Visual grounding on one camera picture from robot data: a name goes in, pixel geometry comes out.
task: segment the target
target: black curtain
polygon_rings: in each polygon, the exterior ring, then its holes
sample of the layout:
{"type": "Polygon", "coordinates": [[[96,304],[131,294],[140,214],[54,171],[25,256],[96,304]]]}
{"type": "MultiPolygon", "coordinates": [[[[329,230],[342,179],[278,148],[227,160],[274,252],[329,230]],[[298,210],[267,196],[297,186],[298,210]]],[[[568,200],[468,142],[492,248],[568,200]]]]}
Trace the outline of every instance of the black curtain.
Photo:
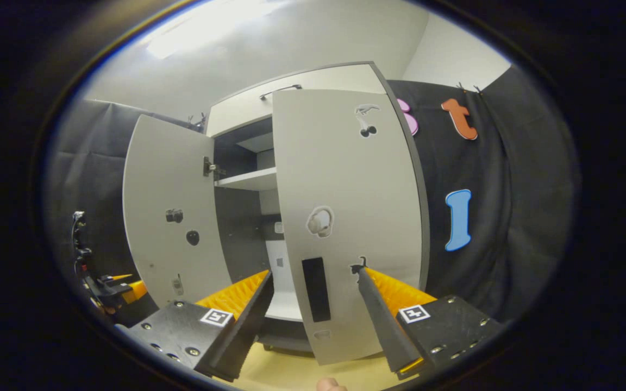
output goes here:
{"type": "MultiPolygon", "coordinates": [[[[122,176],[134,125],[141,114],[194,128],[187,122],[131,106],[96,100],[74,102],[57,126],[47,156],[42,208],[45,225],[60,270],[69,281],[74,276],[71,243],[72,214],[85,211],[84,245],[92,277],[133,274],[139,280],[124,233],[122,176]]],[[[131,326],[158,310],[147,294],[124,306],[115,321],[131,326]]]]}
{"type": "Polygon", "coordinates": [[[501,321],[519,316],[564,253],[579,188],[571,136],[527,78],[511,68],[482,93],[389,80],[419,123],[430,223],[427,292],[457,294],[501,321]],[[462,138],[441,104],[455,99],[477,130],[462,138]],[[469,189],[471,241],[446,251],[446,196],[469,189]]]}

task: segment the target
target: door handle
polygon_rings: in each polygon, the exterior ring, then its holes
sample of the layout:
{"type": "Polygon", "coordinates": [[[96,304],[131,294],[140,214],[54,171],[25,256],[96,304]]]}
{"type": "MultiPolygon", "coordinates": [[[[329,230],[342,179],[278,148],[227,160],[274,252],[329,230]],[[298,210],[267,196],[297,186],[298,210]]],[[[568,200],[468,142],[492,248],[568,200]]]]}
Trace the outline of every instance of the door handle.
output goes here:
{"type": "Polygon", "coordinates": [[[269,94],[271,94],[272,92],[275,92],[275,91],[281,91],[281,90],[286,90],[286,89],[298,89],[298,90],[300,90],[300,89],[302,89],[302,88],[303,88],[303,87],[301,87],[301,84],[291,84],[291,86],[288,86],[288,87],[281,87],[280,89],[272,90],[272,91],[270,91],[270,92],[266,92],[266,93],[262,94],[262,95],[260,96],[260,100],[265,100],[265,99],[267,99],[267,98],[266,98],[266,96],[268,96],[269,94]]]}

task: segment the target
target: finger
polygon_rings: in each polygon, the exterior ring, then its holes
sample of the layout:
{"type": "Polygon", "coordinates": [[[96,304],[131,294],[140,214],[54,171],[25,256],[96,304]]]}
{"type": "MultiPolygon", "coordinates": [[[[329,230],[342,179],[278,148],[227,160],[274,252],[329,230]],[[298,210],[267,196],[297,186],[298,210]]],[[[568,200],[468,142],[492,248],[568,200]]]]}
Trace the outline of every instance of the finger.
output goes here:
{"type": "Polygon", "coordinates": [[[318,384],[316,384],[316,391],[339,391],[335,389],[340,385],[337,384],[337,381],[333,378],[322,378],[318,380],[318,384]]]}

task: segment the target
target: sticker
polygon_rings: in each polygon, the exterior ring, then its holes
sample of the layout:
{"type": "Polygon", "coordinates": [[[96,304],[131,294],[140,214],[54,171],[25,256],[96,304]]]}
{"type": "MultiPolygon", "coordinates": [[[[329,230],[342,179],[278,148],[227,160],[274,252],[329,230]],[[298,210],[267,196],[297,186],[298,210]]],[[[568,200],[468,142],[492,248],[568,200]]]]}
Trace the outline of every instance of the sticker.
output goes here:
{"type": "Polygon", "coordinates": [[[187,238],[187,242],[191,245],[197,245],[197,243],[199,243],[199,233],[197,231],[189,231],[185,237],[187,238]]]}
{"type": "Polygon", "coordinates": [[[372,124],[368,124],[362,118],[363,116],[367,116],[368,112],[372,110],[380,111],[380,107],[377,104],[367,103],[367,104],[360,104],[359,106],[356,107],[356,109],[354,109],[354,115],[356,116],[357,121],[359,121],[359,126],[361,127],[361,130],[359,131],[359,133],[361,134],[363,138],[368,138],[372,134],[376,134],[377,132],[375,129],[375,126],[373,126],[372,124]]]}
{"type": "Polygon", "coordinates": [[[167,210],[166,211],[166,221],[169,223],[180,223],[182,221],[183,215],[182,210],[167,210]]]}
{"type": "Polygon", "coordinates": [[[402,315],[402,318],[405,319],[405,323],[414,323],[431,317],[422,305],[413,305],[412,307],[401,308],[399,312],[400,315],[402,315]]]}
{"type": "Polygon", "coordinates": [[[446,205],[450,207],[450,240],[446,251],[455,251],[470,242],[467,233],[467,207],[472,198],[468,189],[454,191],[446,196],[446,205]]]}
{"type": "Polygon", "coordinates": [[[318,235],[319,238],[326,238],[333,233],[333,210],[330,207],[320,206],[313,209],[308,220],[306,229],[311,235],[318,235]]]}
{"type": "Polygon", "coordinates": [[[233,314],[231,312],[210,309],[199,321],[214,326],[224,327],[228,323],[233,314]]]}
{"type": "Polygon", "coordinates": [[[407,124],[410,126],[410,133],[414,136],[420,130],[420,124],[410,114],[405,113],[405,119],[407,119],[407,124]]]}
{"type": "Polygon", "coordinates": [[[443,102],[441,108],[449,112],[453,126],[455,126],[455,131],[460,134],[460,137],[466,140],[474,140],[477,138],[477,131],[474,127],[470,127],[467,124],[467,119],[465,119],[465,116],[470,115],[470,112],[467,111],[467,107],[460,106],[457,100],[451,98],[443,102]]]}
{"type": "Polygon", "coordinates": [[[407,102],[402,99],[398,99],[398,103],[400,104],[400,110],[402,110],[403,113],[410,111],[410,105],[407,104],[407,102]]]}

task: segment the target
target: black rectangle sticker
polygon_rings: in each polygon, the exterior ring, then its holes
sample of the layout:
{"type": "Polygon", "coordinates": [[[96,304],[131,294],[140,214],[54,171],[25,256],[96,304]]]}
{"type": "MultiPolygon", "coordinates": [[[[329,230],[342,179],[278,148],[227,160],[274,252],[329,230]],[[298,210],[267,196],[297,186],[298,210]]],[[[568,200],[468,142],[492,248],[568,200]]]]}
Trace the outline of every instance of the black rectangle sticker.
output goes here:
{"type": "Polygon", "coordinates": [[[328,285],[325,280],[325,266],[323,258],[302,260],[303,279],[306,282],[308,303],[311,306],[313,322],[330,320],[330,301],[328,300],[328,285]]]}

